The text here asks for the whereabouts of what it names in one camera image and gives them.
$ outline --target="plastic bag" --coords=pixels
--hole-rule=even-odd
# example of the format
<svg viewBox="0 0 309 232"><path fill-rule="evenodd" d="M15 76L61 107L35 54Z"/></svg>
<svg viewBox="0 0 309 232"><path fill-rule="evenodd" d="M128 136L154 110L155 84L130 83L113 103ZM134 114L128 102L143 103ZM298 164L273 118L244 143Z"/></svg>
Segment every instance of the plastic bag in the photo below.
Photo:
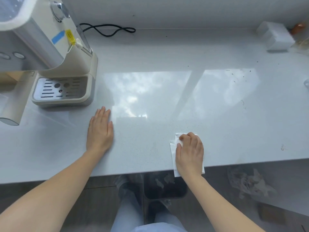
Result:
<svg viewBox="0 0 309 232"><path fill-rule="evenodd" d="M257 169L253 169L253 176L247 175L240 167L227 169L227 176L232 187L240 190L239 198L244 198L244 193L264 197L274 197L277 191L265 183L263 176Z"/></svg>

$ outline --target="tissue box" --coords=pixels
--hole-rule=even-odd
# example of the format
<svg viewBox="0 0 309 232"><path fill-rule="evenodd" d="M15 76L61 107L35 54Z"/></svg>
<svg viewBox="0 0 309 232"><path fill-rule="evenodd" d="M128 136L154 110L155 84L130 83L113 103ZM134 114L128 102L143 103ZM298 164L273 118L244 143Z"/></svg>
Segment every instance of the tissue box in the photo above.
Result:
<svg viewBox="0 0 309 232"><path fill-rule="evenodd" d="M257 35L265 42L268 50L288 50L295 43L282 23L264 21L257 28Z"/></svg>

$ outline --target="yellow tag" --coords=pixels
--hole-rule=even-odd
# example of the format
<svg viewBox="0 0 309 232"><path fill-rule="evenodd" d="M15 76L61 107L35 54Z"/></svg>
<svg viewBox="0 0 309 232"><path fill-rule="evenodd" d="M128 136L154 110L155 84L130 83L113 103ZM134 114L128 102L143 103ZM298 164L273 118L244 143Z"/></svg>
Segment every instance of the yellow tag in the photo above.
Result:
<svg viewBox="0 0 309 232"><path fill-rule="evenodd" d="M70 42L72 45L75 45L76 40L75 40L75 38L74 38L74 36L73 36L73 33L72 33L72 31L71 31L70 29L66 30L66 36L67 36L69 42Z"/></svg>

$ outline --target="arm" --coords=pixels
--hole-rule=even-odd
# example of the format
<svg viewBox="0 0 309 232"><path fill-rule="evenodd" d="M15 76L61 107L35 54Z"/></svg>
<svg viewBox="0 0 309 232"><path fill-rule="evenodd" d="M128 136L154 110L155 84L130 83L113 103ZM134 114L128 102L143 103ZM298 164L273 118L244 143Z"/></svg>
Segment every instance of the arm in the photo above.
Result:
<svg viewBox="0 0 309 232"><path fill-rule="evenodd" d="M180 136L176 149L177 170L195 195L216 232L263 232L259 226L224 199L201 176L204 147L193 133Z"/></svg>
<svg viewBox="0 0 309 232"><path fill-rule="evenodd" d="M110 110L98 109L91 118L87 151L69 167L26 193L0 215L2 232L58 232L90 174L113 141Z"/></svg>

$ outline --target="forearm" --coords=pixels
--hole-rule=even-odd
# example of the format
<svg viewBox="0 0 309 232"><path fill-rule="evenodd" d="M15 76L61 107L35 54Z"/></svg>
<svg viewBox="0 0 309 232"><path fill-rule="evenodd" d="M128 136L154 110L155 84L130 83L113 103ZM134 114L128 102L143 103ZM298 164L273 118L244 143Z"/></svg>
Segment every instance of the forearm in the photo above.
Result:
<svg viewBox="0 0 309 232"><path fill-rule="evenodd" d="M3 232L58 232L100 160L85 153L69 167L13 203L0 215Z"/></svg>
<svg viewBox="0 0 309 232"><path fill-rule="evenodd" d="M216 232L262 232L259 226L224 199L202 177L185 179Z"/></svg>

